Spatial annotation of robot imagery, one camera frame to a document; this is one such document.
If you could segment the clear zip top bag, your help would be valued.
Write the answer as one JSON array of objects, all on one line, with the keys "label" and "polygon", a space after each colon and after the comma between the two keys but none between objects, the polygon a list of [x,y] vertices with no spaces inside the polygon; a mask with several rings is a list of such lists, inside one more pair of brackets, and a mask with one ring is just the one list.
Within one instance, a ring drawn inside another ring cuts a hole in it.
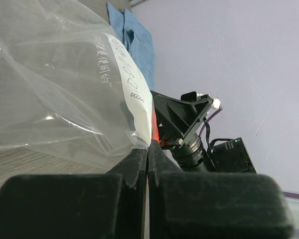
[{"label": "clear zip top bag", "polygon": [[106,172],[153,136],[152,95],[112,27],[77,0],[0,0],[0,151]]}]

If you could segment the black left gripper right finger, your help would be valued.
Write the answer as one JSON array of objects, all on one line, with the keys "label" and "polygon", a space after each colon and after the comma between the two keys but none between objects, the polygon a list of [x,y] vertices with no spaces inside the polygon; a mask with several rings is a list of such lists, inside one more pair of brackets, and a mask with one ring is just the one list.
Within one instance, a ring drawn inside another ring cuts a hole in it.
[{"label": "black left gripper right finger", "polygon": [[148,149],[152,239],[289,239],[295,223],[276,181],[253,173],[184,172]]}]

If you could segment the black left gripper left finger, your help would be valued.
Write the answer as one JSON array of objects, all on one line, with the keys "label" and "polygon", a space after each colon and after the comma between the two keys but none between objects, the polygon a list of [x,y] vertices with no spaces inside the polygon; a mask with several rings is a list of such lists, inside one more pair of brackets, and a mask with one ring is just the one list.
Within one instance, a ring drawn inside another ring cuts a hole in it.
[{"label": "black left gripper left finger", "polygon": [[0,239],[142,239],[147,150],[104,174],[20,174],[0,188]]}]

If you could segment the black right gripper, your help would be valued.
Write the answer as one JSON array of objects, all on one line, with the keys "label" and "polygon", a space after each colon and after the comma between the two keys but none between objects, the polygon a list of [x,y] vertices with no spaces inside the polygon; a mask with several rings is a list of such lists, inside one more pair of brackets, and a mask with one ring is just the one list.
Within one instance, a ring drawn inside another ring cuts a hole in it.
[{"label": "black right gripper", "polygon": [[215,172],[211,157],[196,132],[211,109],[211,101],[191,103],[151,93],[161,148],[170,151],[183,171]]}]

